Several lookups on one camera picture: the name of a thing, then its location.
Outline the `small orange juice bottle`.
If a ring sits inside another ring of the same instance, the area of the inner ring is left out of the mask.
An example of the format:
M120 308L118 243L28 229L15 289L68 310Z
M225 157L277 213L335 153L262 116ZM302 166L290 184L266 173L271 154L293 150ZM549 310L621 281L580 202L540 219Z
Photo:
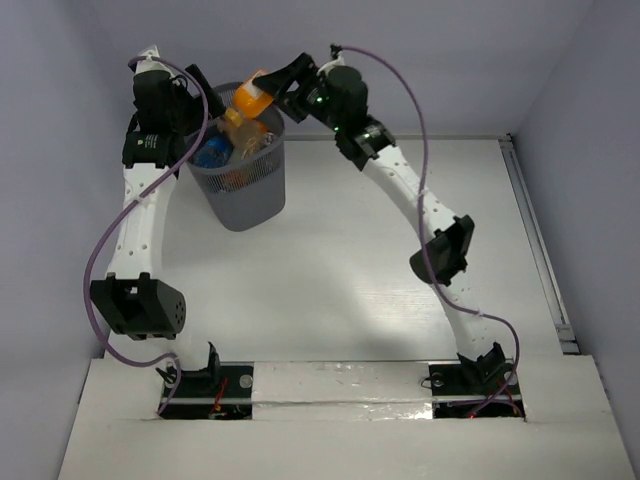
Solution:
M232 105L247 118L256 119L273 103L271 95L253 84L255 79L266 74L267 71L258 69L233 95Z

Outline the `orange bottle blue white label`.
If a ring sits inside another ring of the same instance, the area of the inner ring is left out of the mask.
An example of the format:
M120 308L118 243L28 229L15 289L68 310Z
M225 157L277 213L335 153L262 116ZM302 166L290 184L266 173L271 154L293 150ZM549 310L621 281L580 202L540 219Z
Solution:
M234 108L227 108L216 120L216 124L218 129L227 135L240 159L257 153L267 142L267 127Z

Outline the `blue tinted water bottle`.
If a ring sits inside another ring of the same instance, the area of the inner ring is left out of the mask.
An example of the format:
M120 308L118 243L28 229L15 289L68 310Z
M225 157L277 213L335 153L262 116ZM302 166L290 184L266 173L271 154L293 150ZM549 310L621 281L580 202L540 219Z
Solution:
M209 138L196 152L193 164L200 168L215 169L224 167L229 161L234 147L228 137L217 134Z

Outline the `clear ribbed plastic bottle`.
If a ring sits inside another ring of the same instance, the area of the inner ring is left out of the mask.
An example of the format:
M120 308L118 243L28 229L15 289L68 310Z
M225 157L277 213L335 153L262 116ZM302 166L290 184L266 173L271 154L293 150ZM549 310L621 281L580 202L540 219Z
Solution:
M277 139L278 139L278 136L275 133L266 132L262 138L262 147L266 148L272 145Z

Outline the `orange bottle white cap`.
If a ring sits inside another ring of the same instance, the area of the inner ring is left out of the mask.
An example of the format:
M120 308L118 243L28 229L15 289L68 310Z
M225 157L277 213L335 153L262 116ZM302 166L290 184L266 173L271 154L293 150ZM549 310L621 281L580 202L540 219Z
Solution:
M230 170L222 175L222 185L228 192L237 191L250 183L251 172L245 168Z

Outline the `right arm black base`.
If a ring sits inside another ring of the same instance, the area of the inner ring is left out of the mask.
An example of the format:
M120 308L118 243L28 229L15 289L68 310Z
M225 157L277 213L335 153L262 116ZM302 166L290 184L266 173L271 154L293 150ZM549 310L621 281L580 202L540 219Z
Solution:
M507 383L496 399L473 415L473 418L526 417L517 376L510 379L512 361L501 367L487 386L472 386L464 377L462 366L456 362L430 364L420 386L428 389L432 397L435 419L464 419L488 397Z

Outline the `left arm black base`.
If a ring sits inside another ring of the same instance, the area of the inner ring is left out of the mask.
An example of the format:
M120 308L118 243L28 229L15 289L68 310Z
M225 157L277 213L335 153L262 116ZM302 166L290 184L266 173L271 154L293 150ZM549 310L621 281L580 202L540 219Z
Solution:
M253 363L220 367L218 385L205 368L184 371L174 396L160 413L168 420L250 420L252 418Z

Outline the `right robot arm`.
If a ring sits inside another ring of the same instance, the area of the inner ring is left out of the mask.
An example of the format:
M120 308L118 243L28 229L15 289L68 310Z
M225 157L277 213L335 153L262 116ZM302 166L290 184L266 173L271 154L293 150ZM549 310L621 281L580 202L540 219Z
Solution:
M303 53L286 67L260 75L251 86L268 94L295 122L313 117L334 132L336 146L400 210L419 238L409 263L438 295L452 328L462 384L482 392L505 362L489 334L466 274L475 224L446 207L410 166L396 139L368 111L368 87L340 54L317 66Z

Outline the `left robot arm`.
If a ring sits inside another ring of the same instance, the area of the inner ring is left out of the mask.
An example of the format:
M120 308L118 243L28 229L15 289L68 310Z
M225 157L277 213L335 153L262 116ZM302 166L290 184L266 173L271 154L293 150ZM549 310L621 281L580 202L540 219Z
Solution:
M122 151L123 206L90 254L83 296L105 350L149 368L179 362L172 343L185 327L186 300L161 278L166 216L182 165L224 106L194 65L147 51L129 66L135 112Z

